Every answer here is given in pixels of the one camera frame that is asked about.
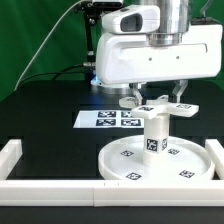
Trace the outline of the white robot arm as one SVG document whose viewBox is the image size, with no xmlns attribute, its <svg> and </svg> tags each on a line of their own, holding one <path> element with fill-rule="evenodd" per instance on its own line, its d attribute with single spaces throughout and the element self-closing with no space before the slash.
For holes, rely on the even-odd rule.
<svg viewBox="0 0 224 224">
<path fill-rule="evenodd" d="M 96 76 L 107 86 L 174 80 L 180 97 L 188 81 L 221 69 L 223 28 L 191 23 L 191 0 L 138 0 L 102 18 Z"/>
</svg>

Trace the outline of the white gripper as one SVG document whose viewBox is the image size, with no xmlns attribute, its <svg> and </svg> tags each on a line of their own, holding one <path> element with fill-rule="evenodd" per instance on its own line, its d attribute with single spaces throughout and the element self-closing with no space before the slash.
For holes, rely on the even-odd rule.
<svg viewBox="0 0 224 224">
<path fill-rule="evenodd" d="M 137 104 L 139 83 L 177 80 L 174 100 L 187 79 L 214 77 L 221 69 L 219 24 L 192 25 L 188 4 L 133 4 L 102 18 L 96 75 L 104 84 L 129 84 Z"/>
</svg>

